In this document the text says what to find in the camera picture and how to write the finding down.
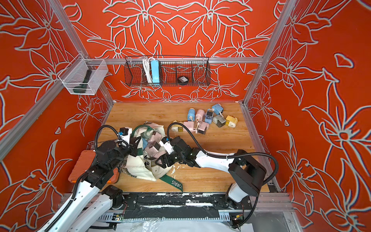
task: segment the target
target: orange wall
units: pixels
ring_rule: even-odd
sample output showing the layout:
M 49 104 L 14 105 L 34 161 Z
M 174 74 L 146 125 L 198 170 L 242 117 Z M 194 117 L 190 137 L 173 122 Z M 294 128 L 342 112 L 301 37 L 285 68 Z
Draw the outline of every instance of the orange wall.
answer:
M 304 231 L 370 231 L 371 5 L 299 0 L 249 102 Z
M 1 1 L 0 41 L 2 139 L 77 52 L 44 0 Z M 108 107 L 99 91 L 81 97 L 63 89 L 40 115 L 0 162 L 0 231 L 35 230 L 52 217 Z
M 0 140 L 77 55 L 44 0 L 0 3 Z
M 107 2 L 61 0 L 93 58 L 262 56 L 284 4 L 261 0 Z M 105 84 L 117 101 L 238 101 L 256 68 L 257 64 L 212 65 L 207 88 L 140 88 L 125 85 L 123 67 L 111 65 L 112 75 Z
M 108 108 L 100 92 L 80 96 L 63 89 L 53 100 L 1 162 L 0 231 L 35 230 L 53 216 Z

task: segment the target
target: green bag strap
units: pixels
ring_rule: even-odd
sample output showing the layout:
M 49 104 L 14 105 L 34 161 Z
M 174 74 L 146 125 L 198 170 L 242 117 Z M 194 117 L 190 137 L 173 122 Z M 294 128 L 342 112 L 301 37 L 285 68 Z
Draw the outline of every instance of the green bag strap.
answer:
M 139 126 L 137 126 L 137 127 L 134 128 L 134 130 L 132 131 L 132 133 L 131 133 L 131 135 L 130 135 L 130 138 L 133 138 L 133 137 L 134 137 L 134 133 L 135 133 L 139 128 L 141 128 L 141 127 L 146 127 L 146 128 L 147 128 L 147 131 L 146 131 L 146 132 L 153 130 L 153 128 L 150 127 L 150 126 L 148 126 L 148 125 L 139 125 Z
M 163 177 L 160 177 L 160 180 L 165 181 L 166 183 L 176 187 L 177 189 L 179 189 L 183 193 L 182 183 L 180 183 L 176 179 L 172 178 L 171 176 L 168 176 L 168 175 L 165 174 Z

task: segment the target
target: white cable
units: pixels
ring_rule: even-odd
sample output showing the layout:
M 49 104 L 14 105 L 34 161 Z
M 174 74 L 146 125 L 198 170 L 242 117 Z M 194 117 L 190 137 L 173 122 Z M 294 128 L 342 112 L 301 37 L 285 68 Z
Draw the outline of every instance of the white cable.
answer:
M 156 59 L 153 58 L 153 57 L 143 58 L 143 69 L 144 69 L 145 75 L 147 76 L 147 82 L 148 83 L 152 83 L 152 77 L 151 77 L 151 73 L 150 73 L 150 60 L 156 60 Z
M 218 152 L 212 152 L 212 151 L 207 151 L 207 150 L 205 150 L 205 151 L 208 154 L 220 155 L 220 156 L 230 156 L 230 155 L 234 155 L 235 154 L 235 153 L 218 153 Z

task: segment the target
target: wooden floor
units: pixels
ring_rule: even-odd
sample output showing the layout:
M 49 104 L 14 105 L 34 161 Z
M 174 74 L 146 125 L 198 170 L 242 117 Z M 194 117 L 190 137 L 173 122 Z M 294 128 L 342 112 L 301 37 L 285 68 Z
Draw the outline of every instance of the wooden floor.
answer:
M 115 103 L 108 116 L 107 125 L 119 130 L 121 127 L 132 127 L 133 129 L 145 121 L 167 126 L 174 120 L 185 121 L 189 108 L 207 110 L 215 103 Z M 218 128 L 214 123 L 210 125 L 206 135 L 195 134 L 201 146 L 209 151 L 231 153 L 237 149 L 253 152 L 249 132 L 247 130 L 240 105 L 238 103 L 223 103 L 223 115 L 231 115 L 239 120 L 235 128 L 223 126 Z M 196 144 L 187 132 L 170 131 L 170 136 L 180 136 L 191 147 Z M 103 129 L 98 141 L 115 139 L 114 133 Z M 226 192 L 233 178 L 229 173 L 211 168 L 196 168 L 176 163 L 167 175 L 175 178 L 183 184 L 184 192 Z M 171 185 L 157 180 L 141 180 L 125 174 L 120 175 L 118 183 L 114 184 L 124 192 L 179 192 Z M 262 192 L 269 192 L 268 187 L 262 187 Z

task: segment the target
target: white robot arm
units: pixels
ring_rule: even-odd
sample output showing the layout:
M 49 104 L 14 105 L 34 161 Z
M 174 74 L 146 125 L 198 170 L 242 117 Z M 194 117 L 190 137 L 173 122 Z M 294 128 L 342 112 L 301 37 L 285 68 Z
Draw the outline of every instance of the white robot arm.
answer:
M 123 206 L 122 191 L 110 185 L 102 191 L 102 195 L 90 207 L 80 214 L 87 203 L 112 177 L 113 170 L 128 155 L 137 155 L 137 144 L 130 143 L 131 132 L 131 128 L 121 128 L 120 132 L 116 133 L 119 138 L 119 147 L 114 141 L 106 141 L 98 148 L 95 143 L 97 162 L 79 177 L 69 199 L 38 230 L 39 232 L 85 232 L 105 211 L 110 208 L 119 209 Z M 163 168 L 179 162 L 191 167 L 209 167 L 230 173 L 236 182 L 231 185 L 224 200 L 226 205 L 232 208 L 236 207 L 246 196 L 257 197 L 261 186 L 275 175 L 274 173 L 264 180 L 266 169 L 254 158 L 246 155 L 243 150 L 238 150 L 231 156 L 221 157 L 208 153 L 200 146 L 199 148 L 191 148 L 180 137 L 171 141 L 164 137 L 159 144 L 167 151 L 167 154 L 160 156 L 156 161 L 156 164 Z

